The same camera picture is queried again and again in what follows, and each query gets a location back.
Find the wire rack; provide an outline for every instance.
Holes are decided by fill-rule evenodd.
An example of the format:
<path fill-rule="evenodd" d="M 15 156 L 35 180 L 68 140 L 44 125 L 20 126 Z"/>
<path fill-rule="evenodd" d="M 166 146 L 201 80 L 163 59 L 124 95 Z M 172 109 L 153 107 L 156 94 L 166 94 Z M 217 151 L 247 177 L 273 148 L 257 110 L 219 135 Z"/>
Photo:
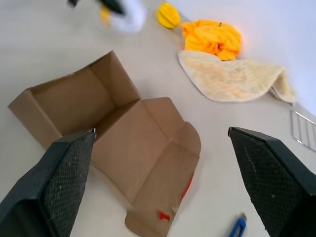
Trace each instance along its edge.
<path fill-rule="evenodd" d="M 296 111 L 291 111 L 293 138 L 306 148 L 316 152 L 316 123 Z"/>

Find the yellow toy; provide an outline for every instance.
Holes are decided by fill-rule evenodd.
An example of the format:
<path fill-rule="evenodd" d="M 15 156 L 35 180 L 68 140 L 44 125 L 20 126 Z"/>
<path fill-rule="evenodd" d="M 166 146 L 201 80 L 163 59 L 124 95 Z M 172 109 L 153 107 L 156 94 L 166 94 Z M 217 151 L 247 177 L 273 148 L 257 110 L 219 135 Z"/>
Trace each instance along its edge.
<path fill-rule="evenodd" d="M 159 7 L 157 16 L 159 23 L 169 29 L 176 28 L 181 21 L 177 9 L 166 2 Z"/>

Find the yellow towel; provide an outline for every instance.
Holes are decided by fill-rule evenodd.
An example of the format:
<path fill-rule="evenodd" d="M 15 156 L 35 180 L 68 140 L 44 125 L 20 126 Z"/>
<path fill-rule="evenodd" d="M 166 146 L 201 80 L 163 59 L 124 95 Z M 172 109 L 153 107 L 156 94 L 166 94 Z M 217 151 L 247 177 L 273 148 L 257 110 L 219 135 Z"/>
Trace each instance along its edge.
<path fill-rule="evenodd" d="M 249 101 L 270 91 L 280 100 L 296 101 L 283 67 L 252 60 L 221 61 L 214 55 L 190 50 L 180 51 L 179 60 L 193 84 L 211 100 Z"/>
<path fill-rule="evenodd" d="M 185 50 L 211 53 L 221 60 L 235 60 L 240 53 L 241 35 L 232 26 L 211 20 L 198 20 L 181 25 Z"/>

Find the cream towel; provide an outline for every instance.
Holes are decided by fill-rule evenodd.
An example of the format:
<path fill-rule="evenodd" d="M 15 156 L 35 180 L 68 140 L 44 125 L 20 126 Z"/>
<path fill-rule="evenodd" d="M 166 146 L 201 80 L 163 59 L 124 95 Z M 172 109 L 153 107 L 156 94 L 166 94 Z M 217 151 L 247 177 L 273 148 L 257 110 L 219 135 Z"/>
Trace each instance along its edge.
<path fill-rule="evenodd" d="M 284 67 L 245 59 L 221 61 L 217 56 L 190 50 L 178 55 L 190 80 L 210 100 L 249 101 L 270 91 L 277 99 L 296 101 Z"/>

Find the cardboard box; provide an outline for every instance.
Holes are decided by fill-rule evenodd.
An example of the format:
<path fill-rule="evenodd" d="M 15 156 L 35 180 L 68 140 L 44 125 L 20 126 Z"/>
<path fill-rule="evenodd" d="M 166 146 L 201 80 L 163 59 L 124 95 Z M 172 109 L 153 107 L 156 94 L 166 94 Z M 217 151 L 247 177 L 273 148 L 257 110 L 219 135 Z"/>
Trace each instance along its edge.
<path fill-rule="evenodd" d="M 23 91 L 11 111 L 45 148 L 96 128 L 95 172 L 127 209 L 126 226 L 167 235 L 200 154 L 200 139 L 167 98 L 142 100 L 114 52 Z"/>

